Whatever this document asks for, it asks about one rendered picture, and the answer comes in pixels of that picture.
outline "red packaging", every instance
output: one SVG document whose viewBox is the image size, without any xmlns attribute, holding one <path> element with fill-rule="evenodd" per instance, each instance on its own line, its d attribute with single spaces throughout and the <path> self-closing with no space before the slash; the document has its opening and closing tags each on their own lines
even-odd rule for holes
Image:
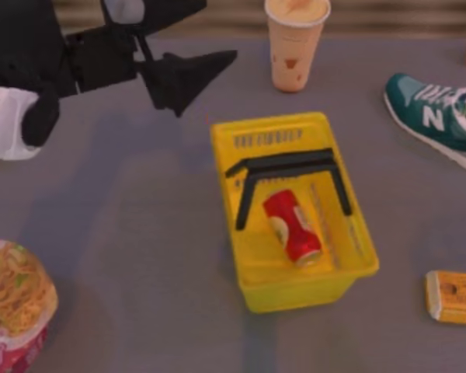
<svg viewBox="0 0 466 373">
<path fill-rule="evenodd" d="M 47 335 L 58 305 L 40 261 L 21 245 L 0 240 L 0 373 L 24 373 Z"/>
<path fill-rule="evenodd" d="M 321 242 L 295 194 L 291 190 L 276 192 L 263 206 L 289 259 L 299 267 L 313 263 L 321 253 Z"/>
</svg>

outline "food package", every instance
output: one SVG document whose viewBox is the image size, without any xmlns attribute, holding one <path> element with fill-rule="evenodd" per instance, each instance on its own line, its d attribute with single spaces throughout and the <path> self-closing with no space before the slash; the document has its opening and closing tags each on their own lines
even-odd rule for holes
<svg viewBox="0 0 466 373">
<path fill-rule="evenodd" d="M 466 274 L 434 270 L 426 275 L 426 303 L 440 322 L 466 324 Z"/>
<path fill-rule="evenodd" d="M 40 261 L 0 240 L 0 373 L 24 373 L 43 347 L 58 305 Z"/>
</svg>

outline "green sneaker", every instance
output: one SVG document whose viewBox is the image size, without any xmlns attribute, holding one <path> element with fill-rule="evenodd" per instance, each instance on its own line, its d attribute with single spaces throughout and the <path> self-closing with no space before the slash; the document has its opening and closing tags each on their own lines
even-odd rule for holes
<svg viewBox="0 0 466 373">
<path fill-rule="evenodd" d="M 424 84 L 395 74 L 384 99 L 400 127 L 466 169 L 466 88 Z"/>
</svg>

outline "black airplane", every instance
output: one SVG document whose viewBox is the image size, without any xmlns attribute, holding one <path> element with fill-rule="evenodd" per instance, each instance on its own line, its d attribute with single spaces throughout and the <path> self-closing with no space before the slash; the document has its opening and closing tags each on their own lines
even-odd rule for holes
<svg viewBox="0 0 466 373">
<path fill-rule="evenodd" d="M 43 145 L 59 117 L 59 100 L 136 79 L 154 106 L 181 117 L 195 98 L 237 57 L 221 51 L 194 58 L 164 53 L 155 60 L 145 37 L 207 6 L 207 0 L 141 0 L 137 23 L 118 23 L 105 0 L 105 25 L 64 37 L 51 0 L 0 0 L 0 87 L 37 93 L 23 133 Z M 144 61 L 135 61 L 139 45 Z"/>
</svg>

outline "soda can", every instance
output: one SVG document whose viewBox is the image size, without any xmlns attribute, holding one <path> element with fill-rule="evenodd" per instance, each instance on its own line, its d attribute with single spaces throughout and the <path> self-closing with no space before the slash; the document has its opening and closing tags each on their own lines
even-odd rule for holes
<svg viewBox="0 0 466 373">
<path fill-rule="evenodd" d="M 281 190 L 264 201 L 264 211 L 288 258 L 299 267 L 314 263 L 321 254 L 321 241 L 309 224 L 291 190 Z"/>
</svg>

